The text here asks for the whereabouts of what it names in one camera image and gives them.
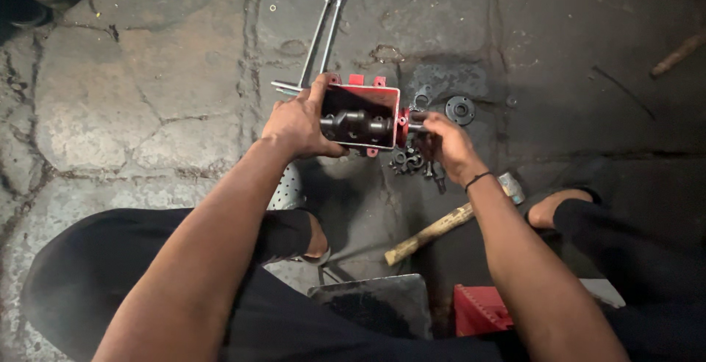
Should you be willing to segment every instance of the hammer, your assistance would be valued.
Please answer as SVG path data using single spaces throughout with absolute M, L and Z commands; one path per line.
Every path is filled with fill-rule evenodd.
M 503 186 L 505 194 L 510 197 L 514 204 L 521 204 L 525 201 L 525 194 L 517 180 L 510 174 L 504 173 L 498 177 L 500 185 Z M 385 260 L 388 265 L 395 265 L 407 256 L 416 252 L 419 248 L 429 243 L 431 240 L 447 233 L 456 226 L 468 222 L 475 217 L 473 207 L 470 202 L 451 211 L 451 213 L 432 223 L 429 227 L 419 231 L 407 240 L 402 241 L 394 248 L 385 252 Z

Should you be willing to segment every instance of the foot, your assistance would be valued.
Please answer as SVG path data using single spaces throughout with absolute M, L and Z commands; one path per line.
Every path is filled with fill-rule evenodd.
M 561 190 L 531 207 L 527 213 L 527 221 L 536 229 L 554 229 L 554 212 L 566 200 L 593 202 L 593 197 L 582 190 Z
M 308 213 L 309 221 L 311 223 L 311 242 L 309 243 L 309 249 L 306 250 L 304 254 L 309 258 L 320 258 L 328 250 L 328 240 L 326 235 L 323 234 L 321 224 L 313 216 L 313 214 Z

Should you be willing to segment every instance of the hammer head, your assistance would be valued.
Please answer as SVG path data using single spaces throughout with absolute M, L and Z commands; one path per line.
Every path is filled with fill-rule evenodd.
M 510 174 L 510 172 L 505 172 L 498 176 L 498 181 L 500 185 L 503 186 L 505 194 L 510 197 L 514 204 L 518 205 L 525 202 L 525 194 L 523 193 L 523 188 L 520 183 Z

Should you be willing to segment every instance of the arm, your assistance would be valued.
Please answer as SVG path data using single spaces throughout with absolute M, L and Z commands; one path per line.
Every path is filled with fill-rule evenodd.
M 449 178 L 466 186 L 488 168 L 468 135 L 438 113 L 424 127 L 426 149 Z M 498 181 L 484 176 L 468 188 L 483 233 L 488 267 L 517 331 L 535 361 L 627 361 L 591 295 L 517 212 Z
M 214 361 L 260 222 L 287 164 L 340 157 L 319 128 L 327 86 L 319 75 L 278 101 L 263 136 L 166 241 L 118 308 L 94 361 Z

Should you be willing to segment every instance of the metal washer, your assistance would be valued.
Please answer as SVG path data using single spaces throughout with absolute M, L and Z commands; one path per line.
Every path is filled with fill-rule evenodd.
M 473 121 L 476 116 L 476 106 L 468 97 L 454 96 L 446 102 L 446 116 L 460 126 Z

